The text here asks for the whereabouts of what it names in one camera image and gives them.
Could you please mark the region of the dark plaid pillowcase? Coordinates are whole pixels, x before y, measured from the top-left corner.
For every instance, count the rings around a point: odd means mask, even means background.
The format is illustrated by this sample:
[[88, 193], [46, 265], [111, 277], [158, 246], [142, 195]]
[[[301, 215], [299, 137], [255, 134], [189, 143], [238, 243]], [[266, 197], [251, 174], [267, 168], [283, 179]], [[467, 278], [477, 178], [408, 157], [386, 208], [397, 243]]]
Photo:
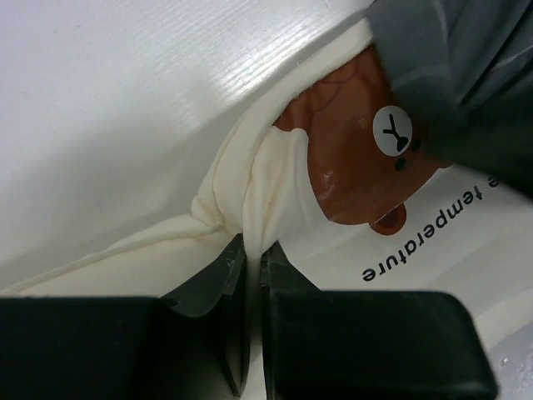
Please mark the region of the dark plaid pillowcase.
[[375, 1], [365, 13], [427, 154], [532, 194], [532, 4]]

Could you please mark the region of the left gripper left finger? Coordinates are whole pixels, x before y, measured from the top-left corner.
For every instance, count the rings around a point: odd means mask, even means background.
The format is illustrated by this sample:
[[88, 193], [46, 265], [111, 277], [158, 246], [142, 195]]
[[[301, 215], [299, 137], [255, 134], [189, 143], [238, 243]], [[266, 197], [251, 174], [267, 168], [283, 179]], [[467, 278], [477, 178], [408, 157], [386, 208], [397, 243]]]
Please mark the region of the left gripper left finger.
[[236, 235], [162, 297], [1, 301], [4, 399], [232, 399], [249, 362]]

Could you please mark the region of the cream pillow with bear print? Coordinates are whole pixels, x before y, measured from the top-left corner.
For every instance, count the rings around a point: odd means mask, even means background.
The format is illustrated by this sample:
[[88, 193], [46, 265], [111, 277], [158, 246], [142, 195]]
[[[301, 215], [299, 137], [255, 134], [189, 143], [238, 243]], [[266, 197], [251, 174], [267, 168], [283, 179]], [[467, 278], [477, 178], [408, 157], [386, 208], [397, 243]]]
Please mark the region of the cream pillow with bear print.
[[185, 215], [2, 290], [3, 296], [161, 295], [242, 233], [248, 267], [280, 241], [321, 288], [433, 289], [457, 296], [491, 348], [532, 320], [532, 210], [485, 177], [438, 172], [390, 236], [326, 219], [311, 192], [302, 130], [267, 128], [290, 93], [371, 41], [358, 22], [257, 100], [229, 132]]

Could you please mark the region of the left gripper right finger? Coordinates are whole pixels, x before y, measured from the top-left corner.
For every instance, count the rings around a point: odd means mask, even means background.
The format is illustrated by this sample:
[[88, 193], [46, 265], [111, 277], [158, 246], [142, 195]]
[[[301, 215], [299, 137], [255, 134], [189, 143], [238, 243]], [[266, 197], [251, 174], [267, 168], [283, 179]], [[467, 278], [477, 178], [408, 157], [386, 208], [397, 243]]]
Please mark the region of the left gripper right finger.
[[270, 399], [494, 399], [473, 319], [431, 291], [323, 291], [280, 245], [261, 259]]

